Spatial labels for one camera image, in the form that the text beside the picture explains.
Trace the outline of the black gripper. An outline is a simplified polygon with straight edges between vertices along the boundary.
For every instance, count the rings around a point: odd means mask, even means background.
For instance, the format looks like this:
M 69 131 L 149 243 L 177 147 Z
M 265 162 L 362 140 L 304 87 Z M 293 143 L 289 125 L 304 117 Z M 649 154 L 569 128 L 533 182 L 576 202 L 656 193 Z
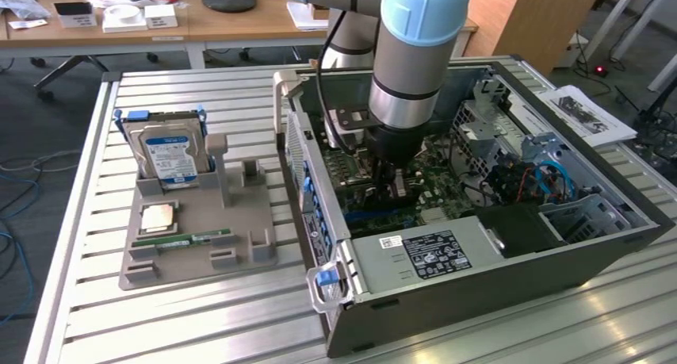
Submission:
M 426 135 L 424 126 L 408 129 L 390 128 L 386 125 L 366 130 L 366 150 L 385 163 L 404 168 L 421 150 Z

